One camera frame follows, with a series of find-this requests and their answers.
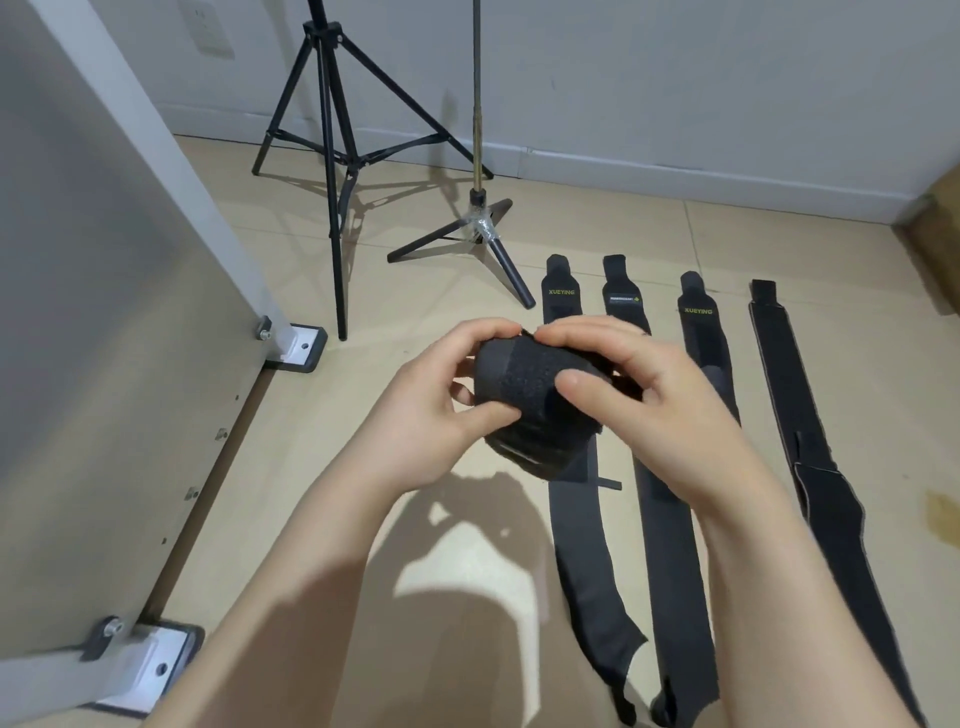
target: light stand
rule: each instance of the light stand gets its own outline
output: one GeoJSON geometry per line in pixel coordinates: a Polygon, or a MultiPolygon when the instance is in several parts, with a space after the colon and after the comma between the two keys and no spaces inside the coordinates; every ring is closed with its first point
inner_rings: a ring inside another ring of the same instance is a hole
{"type": "Polygon", "coordinates": [[[483,156],[483,119],[480,104],[480,0],[473,0],[473,188],[470,190],[470,210],[459,220],[444,225],[412,243],[397,248],[387,254],[387,262],[396,263],[405,255],[412,253],[434,240],[447,239],[449,235],[461,228],[468,229],[468,235],[474,244],[487,243],[496,257],[497,262],[507,274],[507,279],[514,287],[524,308],[533,308],[537,305],[530,289],[523,282],[520,272],[514,262],[507,255],[500,237],[496,233],[496,223],[500,222],[514,201],[507,199],[493,203],[487,207],[487,191],[483,188],[483,172],[486,168],[481,163],[483,156]]]}
{"type": "MultiPolygon", "coordinates": [[[[290,76],[287,78],[287,83],[283,87],[283,92],[280,94],[280,101],[276,105],[274,116],[270,120],[270,126],[267,127],[267,132],[263,137],[263,143],[260,145],[260,151],[256,155],[256,161],[253,163],[252,171],[255,175],[260,174],[260,167],[263,165],[263,160],[266,158],[267,152],[270,151],[270,145],[274,139],[295,142],[315,152],[319,152],[324,156],[324,165],[326,167],[326,199],[330,218],[330,249],[333,255],[333,292],[337,304],[337,334],[340,340],[344,341],[347,339],[347,301],[344,289],[344,264],[340,241],[344,226],[347,223],[350,195],[353,193],[353,188],[357,184],[357,177],[360,170],[369,164],[375,164],[376,162],[391,157],[404,149],[410,149],[411,147],[417,147],[423,144],[449,143],[450,146],[460,154],[473,162],[475,175],[487,175],[488,179],[492,179],[493,172],[480,164],[479,154],[477,155],[477,159],[474,159],[467,147],[461,144],[439,121],[414,101],[410,94],[400,88],[399,84],[390,78],[367,54],[354,45],[353,41],[344,33],[340,23],[327,21],[323,0],[307,0],[307,3],[310,6],[310,15],[313,19],[303,23],[303,44],[297,53],[297,59],[294,61],[294,67],[290,71],[290,76]],[[340,80],[340,70],[337,67],[337,58],[334,54],[337,47],[341,45],[348,53],[360,61],[360,64],[363,65],[364,68],[373,73],[380,83],[389,88],[399,97],[400,101],[423,119],[423,121],[434,130],[434,133],[411,139],[410,141],[405,141],[402,144],[396,144],[392,147],[378,149],[365,155],[359,154],[357,152],[356,140],[353,137],[353,127],[350,124],[350,117],[347,111],[347,98],[344,95],[343,83],[340,80]],[[303,68],[306,66],[306,62],[309,61],[310,52],[313,50],[317,51],[317,65],[320,68],[320,115],[323,127],[323,144],[317,144],[309,139],[304,139],[302,136],[285,132],[280,128],[280,122],[283,121],[283,114],[290,105],[290,99],[293,97],[294,90],[297,88],[297,82],[300,80],[303,68]],[[340,127],[340,134],[344,139],[345,152],[338,152],[333,147],[333,113],[337,115],[337,124],[340,127]],[[337,164],[342,164],[347,168],[344,186],[339,196],[337,195],[337,164]]],[[[480,189],[479,184],[476,183],[474,186],[480,189]]],[[[510,206],[509,200],[504,202],[507,203],[507,207],[510,206]]],[[[454,226],[450,230],[454,231],[459,227],[462,227],[462,225],[454,226]]]]}

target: wall outlet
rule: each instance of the wall outlet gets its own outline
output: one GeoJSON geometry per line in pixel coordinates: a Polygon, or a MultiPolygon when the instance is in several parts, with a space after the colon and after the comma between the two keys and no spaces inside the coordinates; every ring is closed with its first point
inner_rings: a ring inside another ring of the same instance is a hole
{"type": "Polygon", "coordinates": [[[180,0],[180,14],[198,51],[218,58],[234,58],[233,46],[212,3],[180,0]]]}

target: fingernail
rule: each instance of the fingernail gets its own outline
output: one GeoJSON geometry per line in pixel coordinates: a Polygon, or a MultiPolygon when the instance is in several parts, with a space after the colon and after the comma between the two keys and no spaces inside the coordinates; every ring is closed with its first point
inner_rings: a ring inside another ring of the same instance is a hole
{"type": "Polygon", "coordinates": [[[571,387],[577,386],[580,383],[580,372],[576,369],[564,369],[562,372],[557,373],[557,379],[563,377],[567,385],[571,387]]]}

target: finger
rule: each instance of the finger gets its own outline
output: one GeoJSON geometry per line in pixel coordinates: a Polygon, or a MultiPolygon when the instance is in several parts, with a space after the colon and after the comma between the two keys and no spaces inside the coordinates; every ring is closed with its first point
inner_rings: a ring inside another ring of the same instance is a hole
{"type": "Polygon", "coordinates": [[[537,331],[537,340],[551,347],[570,347],[582,352],[606,356],[642,387],[650,387],[662,376],[668,362],[660,344],[639,329],[624,331],[595,322],[581,322],[562,327],[545,327],[537,331]]]}
{"type": "Polygon", "coordinates": [[[473,379],[475,360],[468,357],[457,364],[457,371],[453,375],[454,379],[473,379]]]}
{"type": "Polygon", "coordinates": [[[613,316],[566,316],[562,319],[557,319],[552,324],[544,324],[541,327],[537,327],[537,331],[548,327],[579,326],[582,324],[593,324],[600,327],[615,328],[625,333],[649,336],[642,328],[613,316]]]}
{"type": "Polygon", "coordinates": [[[617,392],[607,381],[577,369],[564,369],[554,382],[557,391],[574,407],[606,425],[628,441],[629,433],[647,417],[647,407],[617,392]]]}
{"type": "Polygon", "coordinates": [[[517,336],[520,324],[509,319],[473,319],[458,324],[454,329],[436,341],[425,352],[429,359],[455,371],[456,365],[463,361],[477,344],[488,339],[506,339],[517,336]]]}
{"type": "Polygon", "coordinates": [[[473,406],[473,393],[459,381],[455,381],[450,385],[450,396],[460,404],[466,404],[470,407],[473,406]]]}
{"type": "Polygon", "coordinates": [[[491,432],[511,425],[520,419],[520,410],[500,401],[488,401],[458,412],[456,418],[470,444],[491,432]]]}

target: white wall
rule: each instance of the white wall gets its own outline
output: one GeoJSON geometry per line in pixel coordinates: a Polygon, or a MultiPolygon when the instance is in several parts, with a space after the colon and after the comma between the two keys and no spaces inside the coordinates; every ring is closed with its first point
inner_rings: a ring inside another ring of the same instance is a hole
{"type": "MultiPolygon", "coordinates": [[[[177,0],[93,4],[174,132],[258,141],[306,2],[211,1],[233,59],[197,51],[177,0]]],[[[327,5],[469,139],[468,0],[327,5]]],[[[502,174],[889,222],[960,159],[956,0],[484,0],[483,13],[502,174]]],[[[341,58],[362,144],[423,131],[341,58]]],[[[316,136],[314,66],[308,78],[286,126],[316,136]]]]}

